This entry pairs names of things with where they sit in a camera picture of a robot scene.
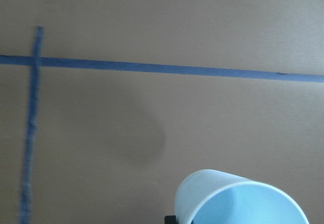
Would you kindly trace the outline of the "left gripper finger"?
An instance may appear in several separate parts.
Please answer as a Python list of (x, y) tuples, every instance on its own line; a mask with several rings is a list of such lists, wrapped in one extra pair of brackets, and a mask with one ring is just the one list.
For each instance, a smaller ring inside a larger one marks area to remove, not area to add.
[(165, 216), (165, 224), (178, 224), (177, 217), (175, 215)]

